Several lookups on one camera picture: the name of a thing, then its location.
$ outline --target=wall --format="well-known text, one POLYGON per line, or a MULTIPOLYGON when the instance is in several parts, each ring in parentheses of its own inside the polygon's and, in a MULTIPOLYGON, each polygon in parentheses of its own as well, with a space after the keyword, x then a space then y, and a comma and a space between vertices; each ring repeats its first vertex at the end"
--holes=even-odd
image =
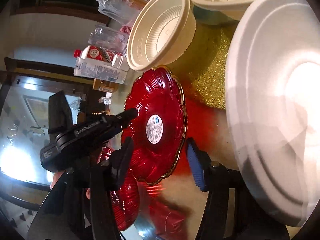
POLYGON ((97 23, 73 16, 29 13, 10 16, 11 1, 0 14, 0 70, 3 58, 20 46, 49 47, 73 52, 84 49, 97 23))

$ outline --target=bolt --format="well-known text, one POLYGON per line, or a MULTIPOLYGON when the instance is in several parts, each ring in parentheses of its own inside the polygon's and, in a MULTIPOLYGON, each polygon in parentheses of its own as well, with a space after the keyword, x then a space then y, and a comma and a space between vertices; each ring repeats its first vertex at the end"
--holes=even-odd
POLYGON ((210 164, 211 164, 212 167, 219 167, 220 166, 220 163, 217 162, 217 161, 211 161, 210 164))
POLYGON ((74 169, 74 168, 72 168, 72 167, 67 168, 67 170, 66 170, 66 174, 72 174, 74 171, 75 171, 75 169, 74 169))
POLYGON ((108 160, 104 160, 104 161, 100 162, 100 165, 102 167, 107 167, 109 165, 109 161, 108 160))

